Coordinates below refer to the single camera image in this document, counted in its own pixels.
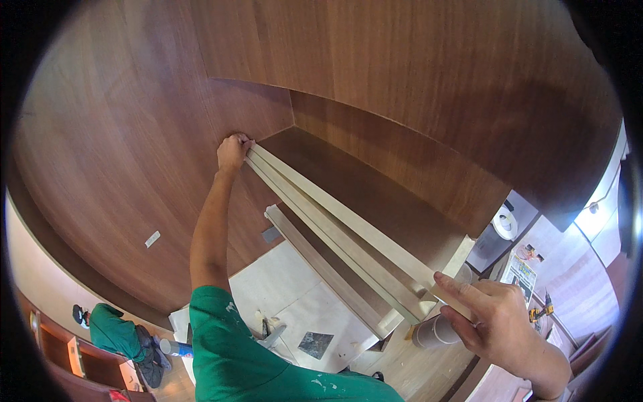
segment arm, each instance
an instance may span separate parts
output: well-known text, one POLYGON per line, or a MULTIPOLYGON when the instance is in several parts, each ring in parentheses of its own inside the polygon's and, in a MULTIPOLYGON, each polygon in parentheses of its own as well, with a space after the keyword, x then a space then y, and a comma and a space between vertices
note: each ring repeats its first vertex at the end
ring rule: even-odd
POLYGON ((219 149, 219 170, 201 209, 190 247, 192 290, 217 286, 230 292, 226 250, 228 249, 228 202, 232 184, 254 141, 245 134, 227 137, 219 149))
POLYGON ((476 315, 477 324, 449 306, 440 312, 451 322, 464 345, 511 374, 531 381, 543 399, 560 396, 572 375, 569 361, 531 327, 518 286, 483 279, 463 284, 435 273, 435 282, 476 315))

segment newspaper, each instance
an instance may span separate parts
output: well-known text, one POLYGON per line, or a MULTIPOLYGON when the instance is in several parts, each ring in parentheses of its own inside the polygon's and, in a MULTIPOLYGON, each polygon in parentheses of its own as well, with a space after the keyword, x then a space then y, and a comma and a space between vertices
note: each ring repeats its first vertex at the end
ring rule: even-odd
POLYGON ((511 253, 507 267, 505 268, 499 282, 520 286, 525 297, 525 307, 529 308, 531 295, 536 287, 536 272, 532 270, 524 260, 521 260, 515 253, 511 253))

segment sticker label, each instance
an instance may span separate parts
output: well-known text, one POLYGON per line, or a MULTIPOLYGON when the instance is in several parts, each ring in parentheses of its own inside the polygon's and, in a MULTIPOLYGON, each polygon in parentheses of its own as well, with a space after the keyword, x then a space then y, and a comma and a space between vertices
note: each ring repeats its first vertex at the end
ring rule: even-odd
POLYGON ((146 246, 147 248, 150 248, 150 246, 151 246, 152 244, 154 244, 154 242, 155 242, 155 241, 157 241, 159 237, 161 237, 161 234, 160 234, 160 233, 159 233, 159 231, 157 230, 156 232, 154 232, 154 234, 152 234, 152 235, 150 236, 150 238, 149 238, 149 239, 147 239, 147 240, 145 241, 145 246, 146 246))

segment hand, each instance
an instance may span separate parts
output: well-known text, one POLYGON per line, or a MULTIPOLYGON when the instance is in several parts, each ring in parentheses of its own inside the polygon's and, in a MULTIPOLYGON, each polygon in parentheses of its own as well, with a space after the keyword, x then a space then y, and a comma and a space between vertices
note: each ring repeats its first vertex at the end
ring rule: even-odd
POLYGON ((247 135, 238 132, 227 137, 217 149, 220 172, 236 173, 241 165, 248 149, 255 143, 247 135))
POLYGON ((520 287, 487 279, 469 285, 441 272, 433 278, 474 316, 472 323, 450 306, 440 308, 467 349, 531 380, 540 397, 551 399, 562 394, 571 375, 569 362, 560 349, 531 327, 520 287))

